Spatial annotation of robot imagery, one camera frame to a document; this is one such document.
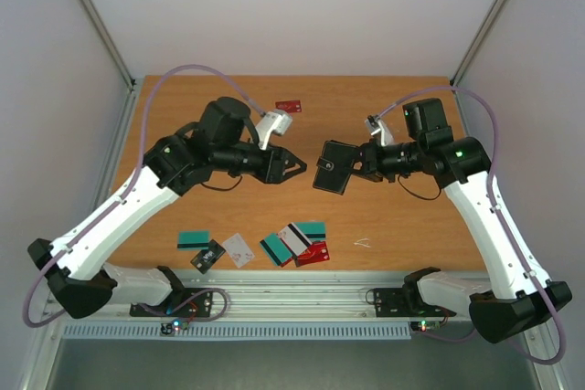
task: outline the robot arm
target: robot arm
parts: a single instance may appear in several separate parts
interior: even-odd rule
[[[420,100],[403,107],[414,142],[393,144],[383,121],[369,117],[366,125],[375,136],[360,146],[336,141],[325,143],[314,187],[342,194],[350,175],[373,182],[394,182],[423,172],[434,177],[437,186],[453,202],[468,226],[484,260],[490,283],[456,279],[435,268],[411,273],[403,293],[416,312],[423,304],[438,305],[471,317],[477,331],[491,343],[498,343],[550,318],[550,313],[530,277],[538,279],[555,308],[572,298],[565,282],[553,282],[527,247],[510,216],[494,179],[497,205],[486,192],[491,163],[483,146],[474,138],[454,140],[441,101]],[[522,268],[502,224],[498,209],[511,227],[530,272]]]
[[[66,253],[48,271],[48,285],[73,318],[91,315],[106,303],[159,305],[178,282],[172,271],[122,269],[106,264],[113,251],[151,216],[174,203],[214,171],[236,177],[250,174],[265,184],[280,184],[303,173],[306,164],[288,150],[269,143],[283,135],[292,118],[281,111],[266,113],[254,127],[250,109],[233,98],[210,102],[199,122],[160,139],[144,156],[144,167],[132,191],[126,182],[90,216],[52,242],[38,239],[28,253],[39,269],[59,252]],[[240,137],[247,128],[252,142]],[[108,209],[111,214],[101,218]],[[96,223],[87,230],[87,226]],[[68,244],[83,233],[77,244]]]

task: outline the metal frame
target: metal frame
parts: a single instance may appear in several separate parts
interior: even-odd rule
[[[118,52],[100,15],[91,0],[80,0],[90,21],[95,26],[104,45],[123,80],[129,88],[128,99],[124,103],[118,127],[112,139],[108,159],[101,171],[101,179],[94,196],[98,206],[112,188],[123,146],[132,123],[142,82],[136,83]],[[469,68],[482,43],[499,17],[507,0],[494,0],[472,44],[467,50],[452,83],[458,84]],[[406,273],[380,271],[236,271],[212,270],[205,277],[195,276],[193,270],[179,270],[177,275],[187,286],[214,286],[229,290],[231,306],[222,322],[259,322],[265,321],[318,321],[318,322],[359,322],[377,324],[373,307],[366,303],[366,292],[373,287],[397,287],[401,285]],[[453,273],[462,279],[485,279],[485,273]],[[58,304],[49,299],[45,316],[56,311]],[[125,322],[128,325],[144,324],[153,319],[132,319],[128,307],[122,305],[106,306],[77,325],[93,324],[96,321]],[[410,319],[383,319],[390,322]],[[37,329],[31,349],[30,361],[20,383],[20,388],[45,388],[53,363],[63,339],[65,329],[71,319],[62,318],[49,326]],[[526,343],[534,355],[546,357],[555,352],[550,328],[541,325],[525,332]],[[535,365],[537,378],[543,388],[565,389],[567,382],[560,365]]]
[[[471,66],[473,59],[477,55],[479,49],[481,48],[483,42],[489,35],[492,27],[497,20],[497,18],[502,14],[504,10],[505,4],[507,4],[508,0],[494,0],[493,3],[490,5],[489,10],[487,11],[487,15],[484,18],[484,21],[480,25],[477,33],[473,37],[472,44],[467,49],[467,52],[463,56],[461,63],[455,73],[453,74],[451,84],[457,86],[461,83],[463,76],[467,69]]]
[[[108,29],[103,24],[100,14],[98,13],[98,10],[96,9],[95,5],[91,0],[80,0],[80,2],[81,5],[83,6],[83,9],[85,9],[85,12],[87,13],[91,23],[95,27],[95,30],[100,36],[101,41],[103,42],[106,49],[108,50],[108,53],[112,57],[113,62],[120,71],[122,79],[124,80],[128,88],[131,89],[133,87],[134,80],[132,78],[132,75],[130,74],[130,70],[126,67],[126,63],[124,63],[122,55],[120,55],[118,48],[114,44],[112,37],[108,32]]]
[[[178,277],[189,287],[221,287],[230,295],[231,304],[226,315],[216,326],[225,326],[238,333],[242,328],[264,329],[264,339],[277,338],[274,327],[344,328],[345,334],[335,335],[313,332],[304,339],[336,337],[337,339],[371,339],[372,334],[359,335],[356,331],[380,331],[396,328],[395,334],[389,333],[388,339],[405,339],[404,325],[410,318],[376,318],[374,307],[366,302],[366,292],[374,287],[395,288],[402,284],[406,272],[398,271],[288,271],[288,270],[212,270],[206,276],[194,276],[194,270],[178,270]],[[483,272],[456,272],[453,275],[474,280],[485,280]],[[26,379],[21,389],[45,388],[55,363],[61,340],[78,334],[84,339],[155,339],[152,324],[168,319],[131,318],[128,305],[108,305],[82,321],[62,318],[52,322],[47,328],[38,330],[35,339],[36,358],[29,365]],[[59,305],[51,301],[46,314],[57,311]],[[467,321],[455,317],[453,321]],[[189,341],[207,334],[225,334],[225,328],[214,327],[208,332],[188,333],[168,341]],[[120,332],[112,334],[108,327],[115,326]],[[554,353],[554,346],[546,326],[534,328],[525,333],[526,343],[534,355],[546,357]],[[562,369],[556,366],[535,365],[537,379],[542,388],[566,389]]]

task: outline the wooden table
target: wooden table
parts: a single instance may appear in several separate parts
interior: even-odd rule
[[[445,195],[433,202],[407,194],[398,184],[374,184],[352,178],[343,196],[312,188],[316,161],[324,141],[360,144],[367,142],[364,119],[382,111],[391,102],[414,90],[448,84],[437,77],[235,77],[265,110],[278,100],[301,100],[303,112],[293,115],[291,128],[275,143],[289,148],[308,163],[305,174],[284,184],[261,184],[245,177],[232,192],[218,193],[201,186],[159,212],[130,237],[110,262],[125,267],[192,268],[195,252],[176,249],[180,231],[210,230],[221,243],[241,233],[256,258],[243,269],[275,268],[261,250],[259,241],[294,221],[325,221],[331,259],[301,269],[414,270],[428,266],[442,269],[484,269],[467,228]],[[138,134],[146,95],[158,77],[147,77],[133,117],[114,187],[132,171],[138,151]],[[221,79],[211,76],[171,78],[154,101],[148,125],[146,149],[156,140],[175,132],[187,122],[197,121],[208,102],[237,94]],[[433,93],[441,98],[455,136],[463,134],[455,101],[449,92]],[[254,122],[258,115],[254,113]],[[401,111],[393,111],[386,122],[398,142],[409,142]],[[230,186],[235,180],[215,174],[212,185]],[[436,194],[427,175],[405,181],[413,191]],[[355,243],[367,238],[369,247]],[[226,255],[214,266],[234,269]],[[289,264],[286,269],[294,269]]]

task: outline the gray wall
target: gray wall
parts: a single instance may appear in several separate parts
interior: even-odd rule
[[[230,74],[442,75],[493,0],[93,0],[135,77],[201,62]]]
[[[463,83],[495,107],[498,175],[526,242],[571,286],[563,366],[572,388],[585,388],[585,0],[511,0]],[[467,104],[464,115],[491,144],[483,111]]]
[[[27,245],[89,213],[125,90],[77,0],[0,11],[0,388],[12,389],[33,335],[20,320]]]

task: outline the metal rod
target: metal rod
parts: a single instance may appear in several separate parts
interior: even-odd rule
[[[114,44],[114,42],[112,40],[112,37],[110,36],[110,33],[108,32],[108,29],[103,24],[103,21],[101,20],[100,14],[98,13],[98,10],[96,9],[95,5],[93,4],[93,2],[91,0],[80,0],[80,2],[81,2],[81,5],[83,6],[83,9],[85,10],[88,17],[90,18],[90,21],[92,22],[93,26],[95,27],[96,31],[98,31],[98,34],[101,38],[101,41],[103,42],[106,49],[110,53],[110,56],[112,57],[113,62],[118,67],[118,70],[120,71],[120,75],[122,75],[122,79],[124,80],[124,82],[128,86],[128,89],[131,89],[133,86],[133,78],[132,78],[132,75],[130,74],[130,70],[128,70],[128,68],[126,67],[124,60],[123,60],[122,56],[120,55],[120,52],[118,51],[116,45]]]
[[[485,42],[485,39],[492,30],[495,21],[501,15],[507,1],[508,0],[493,1],[492,5],[490,6],[490,9],[487,12],[487,15],[485,16],[483,23],[481,24],[477,33],[475,34],[475,37],[473,38],[472,44],[467,49],[465,56],[463,57],[461,63],[459,64],[459,67],[457,68],[452,77],[451,80],[452,85],[454,86],[460,85],[463,77],[465,76],[465,73],[467,72],[467,69],[470,67],[480,47]]]

